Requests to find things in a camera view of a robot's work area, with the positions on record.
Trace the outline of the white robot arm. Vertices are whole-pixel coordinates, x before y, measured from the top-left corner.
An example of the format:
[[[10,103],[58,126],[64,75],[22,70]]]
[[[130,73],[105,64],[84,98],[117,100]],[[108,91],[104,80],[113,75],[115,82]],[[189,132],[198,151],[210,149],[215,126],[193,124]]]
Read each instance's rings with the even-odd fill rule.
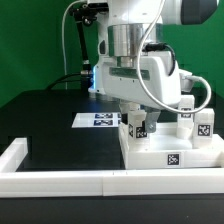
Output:
[[[161,41],[164,25],[202,24],[219,0],[88,0],[96,11],[99,60],[90,91],[145,107],[143,127],[156,131],[160,112],[185,114],[181,94],[206,81],[179,68]]]

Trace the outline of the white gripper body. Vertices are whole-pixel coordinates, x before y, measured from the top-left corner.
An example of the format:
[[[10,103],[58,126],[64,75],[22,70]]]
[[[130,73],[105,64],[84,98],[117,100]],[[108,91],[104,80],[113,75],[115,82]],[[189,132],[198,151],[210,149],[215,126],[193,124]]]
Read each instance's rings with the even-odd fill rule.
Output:
[[[170,53],[149,53],[140,58],[140,70],[148,91],[160,102],[176,108],[181,100],[181,81],[178,63],[172,67]],[[97,64],[97,76],[102,87],[99,91],[118,99],[161,109],[143,90],[136,67],[118,67],[115,57],[101,57]]]

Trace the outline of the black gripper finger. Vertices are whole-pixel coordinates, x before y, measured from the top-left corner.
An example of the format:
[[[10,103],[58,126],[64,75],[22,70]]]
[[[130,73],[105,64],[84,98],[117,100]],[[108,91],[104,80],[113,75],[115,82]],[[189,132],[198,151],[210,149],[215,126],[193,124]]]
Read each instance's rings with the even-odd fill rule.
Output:
[[[121,113],[121,121],[124,124],[128,124],[128,112],[130,111],[130,105],[126,101],[121,101],[119,103],[120,113]]]
[[[156,131],[156,124],[160,113],[160,110],[151,110],[146,113],[145,131],[147,133],[154,133]]]

